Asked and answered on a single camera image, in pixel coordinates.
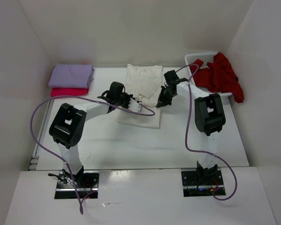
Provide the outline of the cream white t shirt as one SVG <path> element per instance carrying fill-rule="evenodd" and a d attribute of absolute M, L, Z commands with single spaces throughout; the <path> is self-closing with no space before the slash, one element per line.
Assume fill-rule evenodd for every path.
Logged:
<path fill-rule="evenodd" d="M 141 67 L 128 64 L 125 80 L 126 92 L 133 94 L 136 100 L 141 101 L 145 107 L 153 110 L 155 115 L 140 116 L 119 111 L 117 123 L 158 129 L 160 127 L 161 110 L 157 109 L 156 105 L 164 82 L 163 66 Z"/>

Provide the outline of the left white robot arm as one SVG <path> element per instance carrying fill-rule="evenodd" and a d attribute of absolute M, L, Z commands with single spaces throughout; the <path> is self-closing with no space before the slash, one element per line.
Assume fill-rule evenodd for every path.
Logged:
<path fill-rule="evenodd" d="M 84 168 L 80 161 L 78 142 L 82 138 L 85 123 L 97 116 L 105 115 L 114 106 L 131 109 L 137 102 L 132 94 L 124 92 L 124 85 L 113 82 L 109 90 L 103 92 L 95 101 L 82 105 L 64 103 L 60 106 L 50 128 L 49 134 L 57 144 L 63 158 L 63 174 L 73 187 L 84 182 Z"/>

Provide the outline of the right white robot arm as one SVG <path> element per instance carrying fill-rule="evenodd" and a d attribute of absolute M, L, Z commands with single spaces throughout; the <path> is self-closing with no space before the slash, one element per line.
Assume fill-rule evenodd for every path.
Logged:
<path fill-rule="evenodd" d="M 166 72 L 164 78 L 165 85 L 161 87 L 156 107 L 171 105 L 175 96 L 189 100 L 190 109 L 185 131 L 185 147 L 190 152 L 204 154 L 204 157 L 197 162 L 196 180 L 198 186 L 207 184 L 217 174 L 216 159 L 225 161 L 216 155 L 218 135 L 226 123 L 221 97 L 219 94 L 208 94 L 191 85 L 189 79 L 179 78 L 174 70 Z M 203 135 L 201 138 L 202 149 L 200 150 L 193 150 L 188 146 L 192 112 L 194 112 L 195 126 Z"/>

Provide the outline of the pink t shirt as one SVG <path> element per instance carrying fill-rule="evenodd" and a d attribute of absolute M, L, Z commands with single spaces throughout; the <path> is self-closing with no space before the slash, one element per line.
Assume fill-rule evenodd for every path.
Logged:
<path fill-rule="evenodd" d="M 56 96 L 85 96 L 89 93 L 88 88 L 52 88 L 51 97 Z"/>

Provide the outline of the lavender t shirt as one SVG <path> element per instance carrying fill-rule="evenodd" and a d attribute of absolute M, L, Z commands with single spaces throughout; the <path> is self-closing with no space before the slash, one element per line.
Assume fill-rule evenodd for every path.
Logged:
<path fill-rule="evenodd" d="M 52 71 L 48 86 L 50 88 L 86 89 L 92 80 L 92 64 L 57 64 Z"/>

